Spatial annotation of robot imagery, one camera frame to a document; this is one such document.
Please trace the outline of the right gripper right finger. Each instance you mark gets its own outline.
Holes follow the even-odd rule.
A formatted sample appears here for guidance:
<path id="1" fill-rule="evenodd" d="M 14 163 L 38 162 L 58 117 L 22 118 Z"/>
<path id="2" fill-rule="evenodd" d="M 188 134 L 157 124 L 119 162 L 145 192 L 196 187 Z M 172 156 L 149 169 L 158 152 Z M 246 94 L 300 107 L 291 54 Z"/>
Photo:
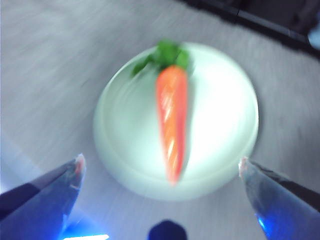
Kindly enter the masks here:
<path id="1" fill-rule="evenodd" d="M 242 158 L 238 164 L 249 202 L 268 240 L 318 240 L 320 194 Z"/>

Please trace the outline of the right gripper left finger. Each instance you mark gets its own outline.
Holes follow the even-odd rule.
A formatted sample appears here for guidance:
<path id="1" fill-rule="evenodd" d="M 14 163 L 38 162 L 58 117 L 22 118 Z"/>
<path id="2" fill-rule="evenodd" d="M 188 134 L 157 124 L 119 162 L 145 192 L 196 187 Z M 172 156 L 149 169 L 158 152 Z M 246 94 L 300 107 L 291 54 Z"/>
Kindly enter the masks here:
<path id="1" fill-rule="evenodd" d="M 83 154 L 0 195 L 2 240 L 57 240 L 80 193 Z"/>

